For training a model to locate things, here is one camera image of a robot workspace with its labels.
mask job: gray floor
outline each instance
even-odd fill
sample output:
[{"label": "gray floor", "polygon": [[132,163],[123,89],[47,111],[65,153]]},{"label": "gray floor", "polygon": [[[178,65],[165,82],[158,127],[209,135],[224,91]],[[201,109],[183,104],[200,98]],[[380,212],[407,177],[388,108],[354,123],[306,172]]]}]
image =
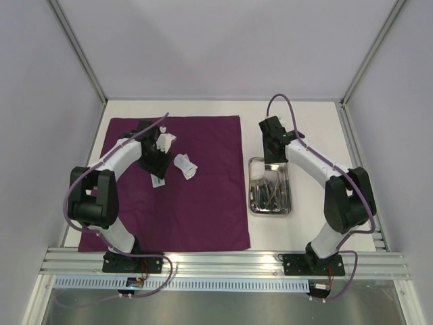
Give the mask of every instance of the gray floor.
[{"label": "gray floor", "polygon": [[[344,282],[334,282],[334,294]],[[91,303],[111,290],[65,290],[66,305]],[[115,299],[92,307],[55,306],[53,324],[231,325],[231,324],[406,324],[391,281],[356,281],[340,300],[320,304],[301,294],[165,291],[143,299]],[[47,310],[44,324],[49,324]]]}]

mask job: gray wall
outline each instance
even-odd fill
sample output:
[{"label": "gray wall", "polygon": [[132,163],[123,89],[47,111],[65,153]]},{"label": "gray wall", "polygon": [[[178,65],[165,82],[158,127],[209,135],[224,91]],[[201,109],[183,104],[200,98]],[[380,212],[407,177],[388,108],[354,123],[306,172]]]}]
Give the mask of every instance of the gray wall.
[{"label": "gray wall", "polygon": [[395,0],[60,0],[110,98],[341,98]]},{"label": "gray wall", "polygon": [[433,323],[433,2],[409,2],[350,104],[386,238]]},{"label": "gray wall", "polygon": [[0,4],[0,315],[19,324],[101,106],[44,0]]}]

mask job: maroon fabric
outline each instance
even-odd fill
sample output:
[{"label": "maroon fabric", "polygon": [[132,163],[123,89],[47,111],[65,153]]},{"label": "maroon fabric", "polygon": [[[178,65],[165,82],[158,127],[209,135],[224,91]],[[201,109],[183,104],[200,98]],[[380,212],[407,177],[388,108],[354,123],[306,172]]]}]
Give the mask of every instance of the maroon fabric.
[{"label": "maroon fabric", "polygon": [[[102,149],[136,129],[138,118],[113,118]],[[125,227],[145,251],[240,251],[250,248],[242,137],[238,116],[169,117],[167,131],[177,140],[170,151],[187,154],[198,166],[186,180],[171,163],[166,185],[152,188],[150,174],[134,162],[117,182]],[[93,234],[83,234],[80,252],[106,251]]]}]

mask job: metal tray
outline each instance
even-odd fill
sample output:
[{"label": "metal tray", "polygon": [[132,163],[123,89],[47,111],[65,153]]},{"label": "metal tray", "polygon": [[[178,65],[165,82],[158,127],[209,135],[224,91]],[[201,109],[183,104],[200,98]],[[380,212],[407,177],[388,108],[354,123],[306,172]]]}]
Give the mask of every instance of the metal tray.
[{"label": "metal tray", "polygon": [[248,207],[252,214],[266,217],[285,217],[292,211],[288,164],[265,164],[265,176],[259,180],[250,179],[251,163],[248,161]]}]

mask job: table surface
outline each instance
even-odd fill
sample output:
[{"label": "table surface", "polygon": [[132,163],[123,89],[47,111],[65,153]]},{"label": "table surface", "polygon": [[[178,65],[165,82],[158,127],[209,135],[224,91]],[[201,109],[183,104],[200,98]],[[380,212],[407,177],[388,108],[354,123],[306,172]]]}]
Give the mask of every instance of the table surface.
[{"label": "table surface", "polygon": [[[312,147],[333,161],[351,167],[340,119],[333,102],[293,102],[298,129],[306,135]],[[245,187],[248,193],[248,161],[263,156],[262,137],[258,123],[266,117],[267,102],[262,101],[143,101],[110,100],[102,117],[90,163],[97,161],[112,118],[170,116],[229,116],[238,115],[242,128]],[[287,130],[292,129],[290,112],[285,102],[274,102],[270,115],[283,119]],[[300,167],[289,163],[292,192],[292,212],[287,217],[257,217],[248,210],[251,250],[303,251],[325,223],[323,188]],[[69,229],[65,245],[77,247],[81,233]],[[375,251],[371,235],[355,234],[342,249]]]}]

